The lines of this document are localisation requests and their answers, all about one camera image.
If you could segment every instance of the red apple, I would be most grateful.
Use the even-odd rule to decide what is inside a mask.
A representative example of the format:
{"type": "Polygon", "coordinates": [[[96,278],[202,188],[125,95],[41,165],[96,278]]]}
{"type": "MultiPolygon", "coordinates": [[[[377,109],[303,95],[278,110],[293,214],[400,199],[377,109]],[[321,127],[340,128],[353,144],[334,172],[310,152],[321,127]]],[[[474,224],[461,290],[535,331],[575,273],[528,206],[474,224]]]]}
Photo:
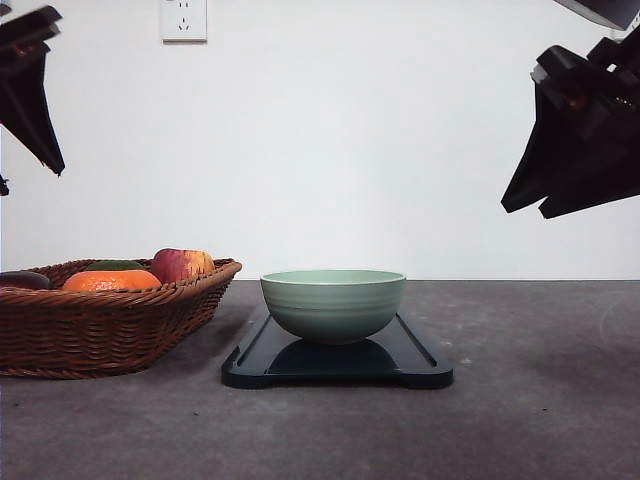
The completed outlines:
{"type": "Polygon", "coordinates": [[[178,282],[215,270],[213,258],[202,250],[163,248],[155,254],[150,267],[162,283],[178,282]]]}
{"type": "Polygon", "coordinates": [[[0,273],[0,287],[28,288],[30,290],[49,290],[51,281],[41,273],[20,270],[0,273]]]}

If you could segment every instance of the basket rim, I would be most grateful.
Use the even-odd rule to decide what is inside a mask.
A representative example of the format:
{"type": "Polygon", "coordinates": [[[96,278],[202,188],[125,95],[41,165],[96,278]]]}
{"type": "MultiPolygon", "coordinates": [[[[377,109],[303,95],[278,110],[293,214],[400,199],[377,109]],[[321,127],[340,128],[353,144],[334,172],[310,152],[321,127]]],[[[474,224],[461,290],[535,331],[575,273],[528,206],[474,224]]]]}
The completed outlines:
{"type": "MultiPolygon", "coordinates": [[[[49,265],[45,267],[32,267],[25,270],[37,271],[47,268],[60,268],[71,264],[95,261],[93,259],[72,260],[69,262],[49,265]]],[[[137,261],[148,262],[149,259],[137,259],[137,261]]],[[[179,282],[164,283],[159,287],[145,289],[118,289],[103,291],[74,291],[74,290],[31,290],[19,287],[0,288],[0,305],[16,304],[25,302],[37,302],[47,304],[49,302],[83,302],[92,300],[98,303],[117,304],[120,301],[141,302],[162,304],[174,301],[176,298],[188,298],[197,295],[211,287],[223,284],[231,280],[233,276],[242,269],[242,264],[232,258],[215,259],[217,262],[225,262],[216,265],[216,269],[211,273],[200,274],[197,277],[181,280],[179,282]]]]}

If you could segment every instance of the orange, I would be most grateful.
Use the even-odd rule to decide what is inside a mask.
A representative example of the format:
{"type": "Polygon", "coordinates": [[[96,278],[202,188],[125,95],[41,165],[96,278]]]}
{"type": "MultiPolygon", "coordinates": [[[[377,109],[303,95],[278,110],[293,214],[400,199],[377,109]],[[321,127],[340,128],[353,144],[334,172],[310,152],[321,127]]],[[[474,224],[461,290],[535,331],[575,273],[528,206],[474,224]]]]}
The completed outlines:
{"type": "Polygon", "coordinates": [[[120,288],[153,288],[160,280],[146,270],[92,270],[71,275],[62,290],[116,290],[120,288]]]}

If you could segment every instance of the purple eggplant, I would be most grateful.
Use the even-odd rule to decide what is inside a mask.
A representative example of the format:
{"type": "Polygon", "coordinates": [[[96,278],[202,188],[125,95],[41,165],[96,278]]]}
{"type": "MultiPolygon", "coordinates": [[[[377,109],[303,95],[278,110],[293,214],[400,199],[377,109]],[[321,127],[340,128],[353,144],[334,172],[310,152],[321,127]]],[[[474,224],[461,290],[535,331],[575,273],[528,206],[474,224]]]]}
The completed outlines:
{"type": "Polygon", "coordinates": [[[16,287],[30,290],[50,290],[51,280],[41,273],[20,270],[0,273],[0,288],[16,287]]]}

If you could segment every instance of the bowl rim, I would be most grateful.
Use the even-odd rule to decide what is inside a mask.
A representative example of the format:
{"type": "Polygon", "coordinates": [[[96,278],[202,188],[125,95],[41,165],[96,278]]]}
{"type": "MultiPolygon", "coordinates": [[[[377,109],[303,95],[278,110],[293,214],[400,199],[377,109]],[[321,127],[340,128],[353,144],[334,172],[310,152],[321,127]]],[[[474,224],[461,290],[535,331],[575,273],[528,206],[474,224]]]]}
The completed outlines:
{"type": "Polygon", "coordinates": [[[371,270],[371,269],[362,269],[362,268],[308,268],[303,270],[284,270],[281,272],[271,272],[260,276],[261,282],[268,283],[279,283],[284,285],[377,285],[382,283],[394,283],[406,280],[407,276],[403,273],[392,272],[390,270],[371,270]],[[300,282],[300,281],[291,281],[291,280],[276,280],[273,278],[267,278],[270,275],[281,275],[287,273],[305,273],[305,272],[367,272],[367,273],[387,273],[391,275],[395,275],[396,278],[389,278],[387,280],[376,280],[376,281],[361,281],[361,282],[300,282]]]}

